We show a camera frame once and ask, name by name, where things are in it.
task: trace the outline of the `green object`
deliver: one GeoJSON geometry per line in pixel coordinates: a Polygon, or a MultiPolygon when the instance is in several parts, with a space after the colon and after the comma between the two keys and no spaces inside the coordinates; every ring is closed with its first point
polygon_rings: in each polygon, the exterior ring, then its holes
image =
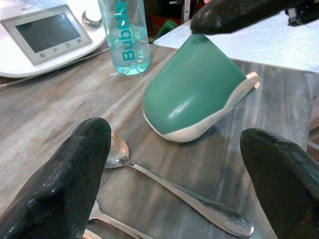
{"type": "Polygon", "coordinates": [[[192,34],[146,89],[145,117],[162,135],[192,126],[223,109],[245,79],[206,36],[192,34]]]}
{"type": "Polygon", "coordinates": [[[161,36],[164,36],[166,33],[172,31],[173,29],[177,28],[178,25],[173,20],[167,20],[164,25],[161,27],[157,35],[155,36],[154,40],[160,38],[161,36]]]}

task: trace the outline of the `cable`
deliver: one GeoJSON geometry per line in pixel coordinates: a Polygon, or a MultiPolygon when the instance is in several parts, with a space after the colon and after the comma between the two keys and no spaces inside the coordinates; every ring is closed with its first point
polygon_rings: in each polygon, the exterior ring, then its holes
{"type": "MultiPolygon", "coordinates": [[[[92,58],[92,57],[94,57],[94,56],[97,56],[97,55],[99,55],[99,54],[101,54],[101,53],[103,53],[103,52],[106,52],[107,50],[109,50],[109,48],[106,48],[106,49],[103,49],[102,51],[99,51],[99,52],[96,52],[96,53],[94,53],[94,54],[91,54],[91,55],[82,57],[82,58],[80,58],[80,59],[78,59],[78,60],[75,60],[75,61],[72,61],[72,62],[70,62],[70,63],[68,63],[68,64],[66,64],[66,65],[60,66],[60,67],[58,67],[58,68],[56,68],[56,69],[54,69],[54,70],[59,70],[59,69],[61,69],[61,68],[67,67],[67,66],[69,66],[69,65],[72,65],[72,64],[74,64],[74,63],[77,63],[77,62],[80,62],[80,61],[84,61],[84,60],[88,60],[88,59],[90,59],[90,58],[92,58]]],[[[40,75],[42,75],[42,74],[39,74],[39,75],[36,75],[36,76],[27,77],[27,78],[23,78],[23,79],[20,79],[20,80],[17,80],[17,81],[9,82],[9,83],[4,83],[4,84],[0,85],[0,88],[1,88],[1,87],[12,86],[12,85],[15,85],[15,84],[24,82],[24,81],[28,81],[28,80],[33,79],[33,78],[35,78],[35,77],[38,77],[38,76],[40,76],[40,75]]]]}

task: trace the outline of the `gray marble surface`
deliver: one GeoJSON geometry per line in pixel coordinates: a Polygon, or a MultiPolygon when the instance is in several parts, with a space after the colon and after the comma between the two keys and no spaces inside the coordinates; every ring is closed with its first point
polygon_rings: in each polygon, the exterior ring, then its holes
{"type": "MultiPolygon", "coordinates": [[[[275,239],[243,164],[239,136],[259,127],[306,148],[319,76],[236,61],[244,73],[260,74],[261,87],[199,139],[174,143],[157,135],[142,114],[144,89],[174,53],[152,46],[149,69],[137,76],[117,74],[107,52],[0,89],[0,213],[81,121],[103,117],[126,140],[133,162],[244,214],[255,225],[250,238],[275,239]]],[[[105,169],[97,200],[104,213],[157,239],[236,238],[131,168],[105,169]]],[[[88,228],[103,238],[131,238],[98,221],[88,228]]]]}

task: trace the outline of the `screen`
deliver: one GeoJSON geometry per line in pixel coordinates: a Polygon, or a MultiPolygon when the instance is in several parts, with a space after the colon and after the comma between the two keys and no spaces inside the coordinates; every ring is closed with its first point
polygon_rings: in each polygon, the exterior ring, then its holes
{"type": "Polygon", "coordinates": [[[35,53],[80,37],[64,13],[15,27],[35,53]]]}

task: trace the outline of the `kitchen appliance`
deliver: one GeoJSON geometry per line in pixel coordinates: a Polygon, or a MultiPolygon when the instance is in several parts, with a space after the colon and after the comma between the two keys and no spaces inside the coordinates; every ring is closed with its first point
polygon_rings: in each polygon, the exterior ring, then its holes
{"type": "Polygon", "coordinates": [[[101,23],[96,0],[2,0],[0,76],[35,76],[87,55],[105,41],[101,23]]]}

